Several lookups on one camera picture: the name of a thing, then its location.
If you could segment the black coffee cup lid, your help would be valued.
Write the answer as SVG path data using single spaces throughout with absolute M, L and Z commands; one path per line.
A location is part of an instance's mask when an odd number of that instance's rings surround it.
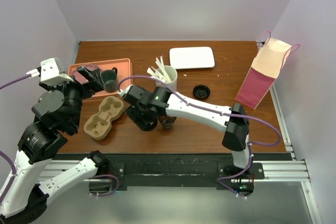
M 140 128 L 142 131 L 146 131 L 146 132 L 153 131 L 158 124 L 157 122 L 158 122 L 157 119 L 154 119 L 152 121 L 148 121 L 148 120 L 143 121 L 142 126 Z

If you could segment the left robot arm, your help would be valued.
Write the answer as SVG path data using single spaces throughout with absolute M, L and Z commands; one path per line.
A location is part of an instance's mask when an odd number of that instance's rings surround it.
M 108 159 L 100 151 L 93 151 L 73 169 L 38 182 L 42 171 L 68 142 L 62 134 L 78 133 L 83 100 L 104 89 L 98 69 L 81 66 L 77 70 L 86 83 L 64 73 L 56 75 L 55 85 L 40 80 L 39 85 L 46 92 L 32 107 L 35 118 L 18 142 L 15 160 L 1 153 L 11 167 L 1 189 L 1 223 L 31 223 L 53 199 L 77 183 L 108 174 Z

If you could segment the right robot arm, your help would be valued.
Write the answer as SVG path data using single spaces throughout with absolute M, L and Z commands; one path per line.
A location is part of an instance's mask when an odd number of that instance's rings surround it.
M 130 105 L 126 114 L 143 131 L 153 130 L 158 117 L 169 116 L 189 119 L 224 133 L 222 145 L 232 152 L 235 175 L 246 178 L 252 173 L 247 147 L 249 119 L 240 104 L 219 106 L 188 98 L 168 88 L 156 87 L 150 92 L 133 84 L 119 91 L 119 95 Z

